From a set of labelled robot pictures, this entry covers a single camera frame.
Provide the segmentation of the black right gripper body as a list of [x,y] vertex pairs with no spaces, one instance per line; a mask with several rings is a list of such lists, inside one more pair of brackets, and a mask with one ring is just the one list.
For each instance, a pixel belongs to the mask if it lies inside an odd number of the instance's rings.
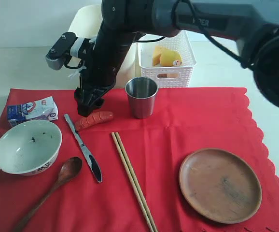
[[75,99],[101,99],[116,83],[116,76],[130,49],[129,36],[97,36],[94,42],[78,37],[73,55],[84,61]]

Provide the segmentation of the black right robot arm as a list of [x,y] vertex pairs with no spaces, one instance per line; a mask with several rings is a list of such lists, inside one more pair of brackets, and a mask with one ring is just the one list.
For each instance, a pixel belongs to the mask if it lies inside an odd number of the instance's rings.
[[279,0],[104,0],[101,12],[74,93],[79,115],[101,107],[133,42],[181,30],[203,34],[250,69],[261,94],[279,107]]

